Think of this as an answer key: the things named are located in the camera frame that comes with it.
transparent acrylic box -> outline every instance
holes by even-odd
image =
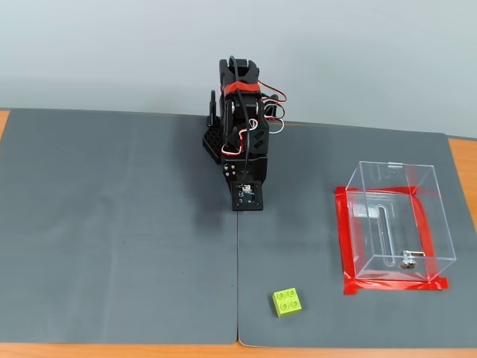
[[[455,261],[434,166],[359,162],[346,197],[356,278],[430,281]]]

wooden table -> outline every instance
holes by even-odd
[[[9,112],[0,111],[0,137]],[[477,225],[477,141],[449,139],[462,188]],[[111,357],[477,357],[477,349],[324,349],[250,348],[234,345],[73,345],[0,343],[0,358]]]

gray mat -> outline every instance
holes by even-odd
[[[359,160],[432,164],[455,245],[450,290],[343,294],[334,191]],[[477,347],[477,239],[443,134],[315,125],[271,137],[265,209],[238,215],[238,328],[268,347]],[[303,311],[277,318],[295,287]]]
[[[205,119],[14,110],[0,341],[231,344],[237,216]]]

green toy block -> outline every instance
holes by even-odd
[[[301,311],[301,304],[296,289],[284,289],[283,291],[275,292],[273,299],[279,317],[293,315]]]

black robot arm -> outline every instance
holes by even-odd
[[[221,164],[232,196],[232,209],[263,210],[262,184],[267,177],[269,126],[275,118],[277,96],[266,97],[259,85],[259,69],[249,60],[219,63],[220,116],[211,93],[208,130],[203,146]]]

